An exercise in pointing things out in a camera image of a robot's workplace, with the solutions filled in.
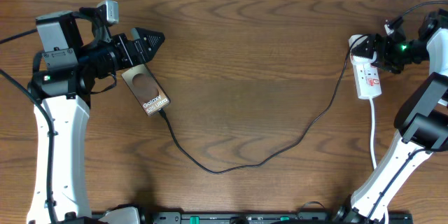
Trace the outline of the Galaxy S25 Ultra smartphone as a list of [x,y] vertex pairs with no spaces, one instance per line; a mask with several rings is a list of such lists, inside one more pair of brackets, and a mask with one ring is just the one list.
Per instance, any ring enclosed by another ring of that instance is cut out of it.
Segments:
[[147,116],[171,104],[171,99],[146,64],[134,66],[121,76]]

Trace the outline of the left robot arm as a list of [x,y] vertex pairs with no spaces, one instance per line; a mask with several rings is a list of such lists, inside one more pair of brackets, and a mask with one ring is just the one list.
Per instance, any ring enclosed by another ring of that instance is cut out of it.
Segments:
[[28,223],[100,223],[85,185],[85,133],[96,79],[151,61],[165,35],[140,27],[133,38],[110,34],[118,14],[105,6],[36,18],[43,52],[28,93],[36,101],[38,157]]

